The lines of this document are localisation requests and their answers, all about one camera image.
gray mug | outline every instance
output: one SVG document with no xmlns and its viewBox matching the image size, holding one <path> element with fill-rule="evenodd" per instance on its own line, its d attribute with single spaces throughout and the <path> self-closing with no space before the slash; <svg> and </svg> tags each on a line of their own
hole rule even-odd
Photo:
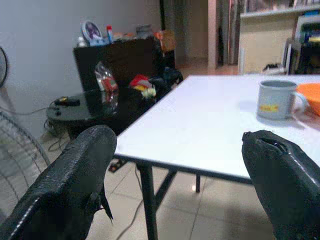
<svg viewBox="0 0 320 240">
<path fill-rule="evenodd" d="M 268 119 L 285 119 L 292 116 L 295 97 L 302 101 L 304 112 L 308 101 L 296 92 L 297 84 L 292 81 L 266 80 L 260 82 L 257 115 Z"/>
</svg>

black round table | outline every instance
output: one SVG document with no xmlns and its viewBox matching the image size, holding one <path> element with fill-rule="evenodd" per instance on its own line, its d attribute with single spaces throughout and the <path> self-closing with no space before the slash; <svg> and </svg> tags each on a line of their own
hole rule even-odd
<svg viewBox="0 0 320 240">
<path fill-rule="evenodd" d="M 108 125 L 116 135 L 129 127 L 136 119 L 155 104 L 154 99 L 145 100 L 140 91 L 121 88 L 111 96 L 100 90 L 92 90 L 68 97 L 79 100 L 76 106 L 56 105 L 55 101 L 46 110 L 53 125 L 67 129 L 71 139 L 94 125 Z"/>
</svg>

white wall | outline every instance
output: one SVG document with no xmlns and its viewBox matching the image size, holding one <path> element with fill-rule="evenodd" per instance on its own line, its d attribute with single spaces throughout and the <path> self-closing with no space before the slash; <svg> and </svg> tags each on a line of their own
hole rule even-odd
<svg viewBox="0 0 320 240">
<path fill-rule="evenodd" d="M 135 32 L 137 25 L 161 28 L 158 0 L 6 0 L 0 7 L 0 46 L 10 70 L 0 105 L 17 112 L 47 107 L 61 96 L 82 92 L 73 47 L 81 21 L 101 30 Z M 43 134 L 45 111 L 19 116 L 35 137 Z"/>
</svg>

table top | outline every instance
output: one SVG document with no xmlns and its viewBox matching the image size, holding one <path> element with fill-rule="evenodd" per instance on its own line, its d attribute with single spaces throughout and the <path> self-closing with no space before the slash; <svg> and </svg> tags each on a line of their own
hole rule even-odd
<svg viewBox="0 0 320 240">
<path fill-rule="evenodd" d="M 74 128 L 106 124 L 116 134 L 154 105 L 153 100 L 144 100 L 141 92 L 132 88 L 120 88 L 112 98 L 100 90 L 86 91 L 68 98 L 79 100 L 80 105 L 57 106 L 52 102 L 46 111 L 51 122 Z"/>
<path fill-rule="evenodd" d="M 320 117 L 256 115 L 259 82 L 270 79 L 300 84 L 319 82 L 320 76 L 189 76 L 118 136 L 115 156 L 249 182 L 243 133 L 268 130 L 298 144 L 320 165 Z"/>
</svg>

